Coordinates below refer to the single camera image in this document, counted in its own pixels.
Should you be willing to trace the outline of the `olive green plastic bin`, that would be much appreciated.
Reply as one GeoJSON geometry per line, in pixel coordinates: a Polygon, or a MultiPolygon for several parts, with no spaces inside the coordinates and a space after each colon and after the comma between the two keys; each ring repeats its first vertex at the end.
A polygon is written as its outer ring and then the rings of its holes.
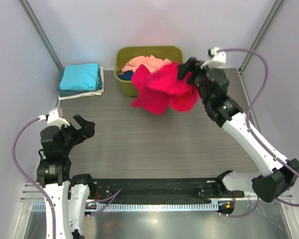
{"type": "Polygon", "coordinates": [[[121,48],[116,54],[114,75],[125,96],[135,97],[138,95],[138,92],[130,80],[122,80],[119,78],[121,69],[135,57],[150,57],[151,55],[158,59],[168,59],[172,62],[183,63],[183,53],[176,46],[129,46],[121,48]]]}

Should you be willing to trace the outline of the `red t shirt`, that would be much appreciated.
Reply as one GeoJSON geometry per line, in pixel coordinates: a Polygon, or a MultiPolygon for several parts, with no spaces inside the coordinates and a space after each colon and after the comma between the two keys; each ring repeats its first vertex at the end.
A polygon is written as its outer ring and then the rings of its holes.
{"type": "Polygon", "coordinates": [[[163,114],[167,108],[178,112],[191,110],[199,100],[199,94],[193,85],[177,78],[178,64],[171,63],[151,73],[146,66],[140,65],[134,72],[131,83],[138,92],[131,107],[142,108],[154,115],[163,114]]]}

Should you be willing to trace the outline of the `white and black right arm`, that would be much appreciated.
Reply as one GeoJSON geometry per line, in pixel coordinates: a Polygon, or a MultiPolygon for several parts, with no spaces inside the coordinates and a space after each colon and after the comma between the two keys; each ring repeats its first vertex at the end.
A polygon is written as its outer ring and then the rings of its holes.
{"type": "Polygon", "coordinates": [[[189,58],[180,64],[178,79],[193,85],[209,118],[230,134],[249,154],[259,172],[226,171],[217,177],[228,191],[255,193],[264,202],[277,199],[296,182],[299,161],[279,153],[250,123],[239,104],[228,95],[229,80],[218,62],[189,58]]]}

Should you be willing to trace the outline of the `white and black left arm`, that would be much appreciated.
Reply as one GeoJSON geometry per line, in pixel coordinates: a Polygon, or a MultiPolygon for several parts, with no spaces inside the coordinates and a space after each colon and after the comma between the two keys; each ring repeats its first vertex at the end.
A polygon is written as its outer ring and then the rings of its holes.
{"type": "Polygon", "coordinates": [[[70,176],[72,148],[94,136],[95,124],[75,115],[80,125],[52,125],[40,133],[45,158],[37,169],[41,189],[46,193],[46,238],[82,239],[86,201],[96,191],[90,174],[70,176]]]}

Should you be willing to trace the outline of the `peach t shirt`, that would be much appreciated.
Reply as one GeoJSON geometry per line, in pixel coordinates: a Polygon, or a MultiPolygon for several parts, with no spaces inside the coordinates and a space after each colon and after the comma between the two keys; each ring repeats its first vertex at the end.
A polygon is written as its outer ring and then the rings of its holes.
{"type": "Polygon", "coordinates": [[[128,61],[124,67],[121,69],[122,73],[125,73],[127,71],[133,71],[135,72],[139,66],[143,65],[145,66],[151,73],[154,73],[161,69],[165,65],[171,64],[172,61],[169,59],[159,59],[154,57],[153,55],[150,56],[138,56],[130,61],[128,61]]]}

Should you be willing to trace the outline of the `folded turquoise t shirt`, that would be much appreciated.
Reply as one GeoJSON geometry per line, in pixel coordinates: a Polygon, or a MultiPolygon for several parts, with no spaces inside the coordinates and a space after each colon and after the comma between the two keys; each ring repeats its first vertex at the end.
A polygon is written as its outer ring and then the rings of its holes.
{"type": "Polygon", "coordinates": [[[99,85],[98,63],[68,65],[65,67],[59,89],[62,91],[95,91],[99,85]]]}

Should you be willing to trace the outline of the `dark blue t shirt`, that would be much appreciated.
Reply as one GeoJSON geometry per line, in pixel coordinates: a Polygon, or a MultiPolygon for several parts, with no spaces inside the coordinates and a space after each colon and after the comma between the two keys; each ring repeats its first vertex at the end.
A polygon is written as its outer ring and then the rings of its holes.
{"type": "Polygon", "coordinates": [[[130,81],[133,77],[134,72],[132,70],[130,71],[125,71],[123,73],[118,74],[118,78],[123,80],[123,81],[130,81]]]}

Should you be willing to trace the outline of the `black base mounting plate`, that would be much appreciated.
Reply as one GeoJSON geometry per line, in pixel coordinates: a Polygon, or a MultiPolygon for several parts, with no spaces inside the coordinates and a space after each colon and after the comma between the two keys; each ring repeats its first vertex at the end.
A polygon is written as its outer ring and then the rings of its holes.
{"type": "Polygon", "coordinates": [[[94,178],[93,181],[96,190],[90,193],[89,199],[105,199],[120,190],[113,204],[203,204],[209,199],[245,197],[242,191],[232,193],[225,189],[215,178],[94,178]]]}

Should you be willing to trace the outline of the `right aluminium frame post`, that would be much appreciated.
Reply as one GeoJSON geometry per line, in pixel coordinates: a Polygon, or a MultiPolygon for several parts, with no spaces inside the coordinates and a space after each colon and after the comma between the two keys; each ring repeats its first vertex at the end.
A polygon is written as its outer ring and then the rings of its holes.
{"type": "MultiPolygon", "coordinates": [[[[278,13],[280,12],[281,8],[283,7],[286,0],[275,0],[274,4],[272,5],[269,13],[267,14],[260,30],[258,31],[256,38],[254,39],[250,49],[256,51],[260,46],[261,42],[265,38],[267,32],[269,31],[272,23],[274,22],[275,18],[277,17],[278,13]]],[[[252,58],[252,53],[248,53],[244,58],[241,67],[239,68],[240,74],[247,68],[250,60],[252,58]]]]}

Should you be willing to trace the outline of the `aluminium frame post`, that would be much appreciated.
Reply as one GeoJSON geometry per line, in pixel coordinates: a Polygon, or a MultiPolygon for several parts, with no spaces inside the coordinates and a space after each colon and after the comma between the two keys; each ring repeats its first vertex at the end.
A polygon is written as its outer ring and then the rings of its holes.
{"type": "MultiPolygon", "coordinates": [[[[269,31],[272,23],[274,22],[275,18],[277,17],[278,13],[280,12],[281,8],[283,7],[286,0],[275,0],[274,4],[272,5],[269,13],[267,14],[260,30],[258,31],[256,38],[254,39],[250,49],[256,51],[260,46],[261,42],[265,38],[267,32],[269,31]]],[[[252,53],[248,53],[244,58],[241,67],[239,68],[240,74],[247,68],[250,60],[252,58],[252,53]]]]}
{"type": "Polygon", "coordinates": [[[19,0],[20,5],[23,7],[27,17],[29,18],[32,26],[34,27],[35,31],[38,33],[43,45],[45,46],[48,54],[52,58],[53,62],[55,63],[58,70],[64,70],[64,67],[62,66],[61,61],[59,60],[52,44],[50,43],[43,27],[41,26],[34,10],[29,4],[28,0],[19,0]]]}

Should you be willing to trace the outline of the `left aluminium frame post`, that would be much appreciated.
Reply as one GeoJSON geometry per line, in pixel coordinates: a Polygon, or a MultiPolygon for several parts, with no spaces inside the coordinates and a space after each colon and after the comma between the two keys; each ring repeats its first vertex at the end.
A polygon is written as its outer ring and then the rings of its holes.
{"type": "Polygon", "coordinates": [[[43,27],[41,26],[34,10],[29,4],[28,0],[19,0],[20,5],[23,7],[27,17],[29,18],[32,26],[34,27],[35,31],[38,33],[43,45],[45,46],[48,54],[52,58],[53,62],[55,63],[58,70],[64,70],[64,67],[62,66],[61,61],[59,60],[52,44],[50,43],[43,27]]]}

